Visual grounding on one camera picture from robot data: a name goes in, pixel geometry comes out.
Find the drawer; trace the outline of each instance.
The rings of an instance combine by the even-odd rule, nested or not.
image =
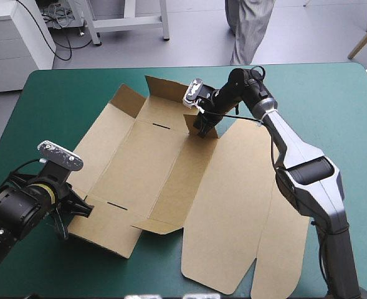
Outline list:
[[[29,74],[37,69],[32,57],[0,60],[0,92],[22,89]]]
[[[0,40],[0,59],[31,56],[22,39]]]
[[[0,40],[20,38],[20,33],[12,20],[0,21]]]

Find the cardboard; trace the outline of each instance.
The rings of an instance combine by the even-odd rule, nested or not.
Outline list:
[[[231,294],[257,259],[251,298],[293,292],[308,218],[277,189],[268,149],[266,129],[244,120],[219,140],[184,225],[185,277]]]
[[[76,147],[84,167],[69,183],[94,208],[69,232],[129,258],[141,230],[184,227],[183,275],[230,294],[257,259],[252,298],[287,298],[308,218],[276,189],[269,134],[237,120],[202,139],[198,111],[182,104],[187,86],[146,81],[148,98],[122,85]]]

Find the cardboard box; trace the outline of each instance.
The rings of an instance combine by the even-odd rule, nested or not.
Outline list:
[[[84,167],[69,183],[94,208],[70,233],[129,258],[141,230],[184,227],[183,275],[230,294],[256,258],[251,297],[287,298],[308,219],[275,187],[266,129],[237,120],[202,139],[187,86],[146,81],[148,98],[122,85],[75,149]]]

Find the floor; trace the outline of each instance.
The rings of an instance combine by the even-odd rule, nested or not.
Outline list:
[[[276,0],[265,39],[253,64],[347,62],[350,50],[366,30],[367,0]],[[137,0],[141,16],[159,11],[158,0]],[[98,19],[120,17],[123,1],[92,1]],[[102,34],[102,46],[75,50],[70,61],[54,61],[54,69],[227,65],[234,37],[225,19],[223,0],[168,0],[171,40],[161,29]],[[53,32],[57,42],[64,36]],[[89,40],[69,30],[73,46]],[[57,53],[68,57],[68,51]],[[367,69],[367,46],[354,60]],[[19,92],[0,93],[0,137]]]

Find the green table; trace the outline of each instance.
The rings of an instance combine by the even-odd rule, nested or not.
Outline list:
[[[367,289],[367,74],[358,64],[265,68],[266,86],[279,102],[281,114],[342,171],[358,276]],[[122,83],[143,95],[148,95],[145,75],[183,83],[199,77],[220,87],[231,70],[187,67],[34,72],[0,140],[0,182],[15,166],[39,157],[36,146],[42,140],[74,149]],[[248,115],[244,107],[240,111]],[[230,124],[224,120],[218,130],[224,131]],[[241,158],[243,163],[251,163],[247,157]],[[31,166],[27,170],[38,169]],[[181,243],[182,231],[166,236],[144,232],[131,258],[125,260],[80,239],[57,240],[47,219],[18,243],[0,266],[0,296],[36,292],[47,297],[123,297],[133,293],[179,297],[210,292],[182,276]],[[316,233],[311,227],[302,276],[293,297],[324,296],[317,252]],[[254,265],[235,297],[249,296],[253,270]]]

